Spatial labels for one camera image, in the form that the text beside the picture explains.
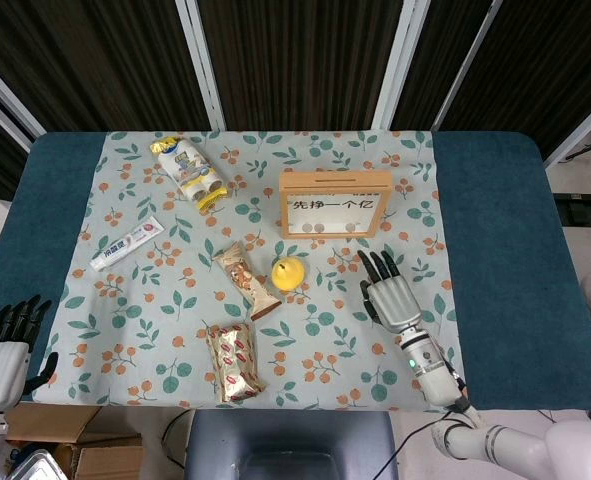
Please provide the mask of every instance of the silver robotic hand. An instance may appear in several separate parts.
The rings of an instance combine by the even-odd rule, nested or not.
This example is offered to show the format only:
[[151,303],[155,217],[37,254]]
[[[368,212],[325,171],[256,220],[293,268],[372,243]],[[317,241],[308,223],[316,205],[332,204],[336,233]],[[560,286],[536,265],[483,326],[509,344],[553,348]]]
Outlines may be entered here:
[[456,377],[430,334],[422,329],[421,309],[393,258],[386,251],[381,257],[371,252],[371,262],[363,251],[357,253],[370,277],[370,283],[366,280],[360,283],[364,308],[373,321],[401,335],[400,347],[426,400],[454,412],[467,411],[470,404],[461,393],[465,384]]

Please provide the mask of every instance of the cable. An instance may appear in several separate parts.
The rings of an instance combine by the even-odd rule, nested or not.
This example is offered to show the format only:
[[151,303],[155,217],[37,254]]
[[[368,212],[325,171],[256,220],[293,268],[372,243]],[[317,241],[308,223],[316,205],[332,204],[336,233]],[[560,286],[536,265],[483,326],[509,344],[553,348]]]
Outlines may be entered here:
[[549,415],[546,415],[544,412],[542,412],[541,410],[537,410],[537,412],[542,415],[543,417],[545,417],[546,419],[550,420],[552,423],[557,423],[555,421],[555,419],[553,418],[553,412],[551,412],[550,410],[548,411]]
[[446,414],[444,414],[444,416],[438,418],[437,420],[434,420],[432,422],[428,422],[426,425],[424,425],[423,427],[419,427],[417,430],[413,430],[411,433],[409,433],[408,435],[406,435],[406,438],[402,441],[402,444],[397,447],[397,450],[395,450],[395,452],[393,453],[393,455],[390,456],[390,458],[388,459],[388,461],[384,464],[384,466],[382,468],[379,469],[379,472],[377,472],[375,474],[375,476],[373,477],[373,480],[377,480],[377,478],[379,478],[379,476],[384,473],[384,470],[386,470],[386,467],[388,467],[388,465],[395,460],[395,457],[397,457],[397,455],[399,454],[399,452],[402,451],[402,448],[404,448],[404,445],[406,445],[406,442],[408,442],[411,437],[413,435],[415,435],[416,433],[421,432],[422,430],[427,429],[428,427],[430,427],[431,425],[436,424],[437,422],[441,422],[442,420],[444,420],[446,417],[448,417],[451,414],[451,412],[446,412]]
[[172,457],[170,450],[166,446],[166,437],[170,433],[171,428],[173,428],[173,425],[175,425],[175,423],[177,423],[177,421],[180,418],[182,418],[184,415],[186,415],[188,412],[190,412],[190,410],[184,410],[182,413],[180,413],[175,418],[173,418],[170,422],[168,422],[168,425],[166,425],[166,428],[164,429],[164,433],[162,434],[162,440],[161,440],[162,450],[164,450],[164,454],[166,455],[166,458],[168,458],[171,462],[173,462],[175,465],[177,465],[182,470],[184,470],[184,465],[182,465],[180,462],[178,462],[177,460],[175,460]]
[[583,149],[579,150],[578,152],[567,155],[564,158],[564,160],[562,160],[562,163],[568,163],[568,162],[572,161],[575,157],[582,155],[583,153],[590,152],[590,151],[591,151],[591,144],[587,145],[586,148],[583,148]]

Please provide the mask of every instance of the toothpaste tube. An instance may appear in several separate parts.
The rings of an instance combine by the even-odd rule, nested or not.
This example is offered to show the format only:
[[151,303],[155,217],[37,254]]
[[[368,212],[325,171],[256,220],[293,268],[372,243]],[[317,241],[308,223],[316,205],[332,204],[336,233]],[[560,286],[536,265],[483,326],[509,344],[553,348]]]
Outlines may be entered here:
[[106,250],[91,260],[91,267],[97,272],[121,260],[133,250],[139,248],[154,236],[162,233],[164,227],[155,219],[148,217],[144,223],[140,224],[132,232],[127,233],[119,240],[111,243]]

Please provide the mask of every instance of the plastic wrapper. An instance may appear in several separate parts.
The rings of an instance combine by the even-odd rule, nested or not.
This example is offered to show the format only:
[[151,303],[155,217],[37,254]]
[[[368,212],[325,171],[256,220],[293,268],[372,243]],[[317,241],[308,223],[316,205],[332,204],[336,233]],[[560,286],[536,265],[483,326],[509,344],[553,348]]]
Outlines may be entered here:
[[241,323],[209,332],[206,341],[219,385],[220,401],[237,402],[264,390],[257,378],[255,349],[248,325]]
[[244,298],[251,304],[251,320],[257,320],[282,302],[268,293],[246,261],[245,250],[235,242],[228,250],[215,257]]
[[151,144],[151,152],[166,170],[184,196],[206,210],[228,195],[224,182],[210,162],[181,137],[165,137]]

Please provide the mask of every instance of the floral tablecloth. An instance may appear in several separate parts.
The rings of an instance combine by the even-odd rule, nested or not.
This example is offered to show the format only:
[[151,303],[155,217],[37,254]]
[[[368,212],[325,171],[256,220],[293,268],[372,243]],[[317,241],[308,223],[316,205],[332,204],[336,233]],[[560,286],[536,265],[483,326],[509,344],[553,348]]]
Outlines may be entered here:
[[[148,148],[168,134],[177,132],[106,137],[46,351],[59,352],[60,362],[36,401],[430,408],[403,362],[399,337],[363,309],[359,248],[391,253],[423,308],[425,327],[463,373],[430,133],[181,133],[231,191],[206,215],[183,198]],[[315,169],[392,171],[395,191],[374,238],[280,238],[279,173]],[[100,273],[89,267],[96,252],[149,215],[165,227],[162,234]],[[249,305],[213,262],[236,240],[263,280],[286,255],[300,257],[307,276],[253,324],[266,390],[220,404],[204,338],[208,328],[250,322]]]

